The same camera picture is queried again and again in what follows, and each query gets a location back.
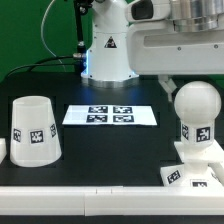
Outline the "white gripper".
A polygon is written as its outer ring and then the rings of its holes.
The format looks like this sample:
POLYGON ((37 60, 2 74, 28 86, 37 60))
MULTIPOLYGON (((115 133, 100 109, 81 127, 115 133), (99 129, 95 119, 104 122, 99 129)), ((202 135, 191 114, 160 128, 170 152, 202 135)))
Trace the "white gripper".
POLYGON ((159 75, 158 81, 172 102, 177 89, 169 75, 224 74, 224 18, 216 29, 175 32, 169 21, 135 23, 127 32, 131 69, 139 75, 159 75))

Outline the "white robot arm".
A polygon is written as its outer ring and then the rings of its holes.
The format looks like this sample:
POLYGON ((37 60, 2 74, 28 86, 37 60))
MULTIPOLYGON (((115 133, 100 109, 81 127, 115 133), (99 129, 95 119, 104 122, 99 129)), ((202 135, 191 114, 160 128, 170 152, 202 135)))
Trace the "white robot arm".
POLYGON ((224 0, 95 0, 84 83, 119 88, 156 75, 224 74, 224 0))

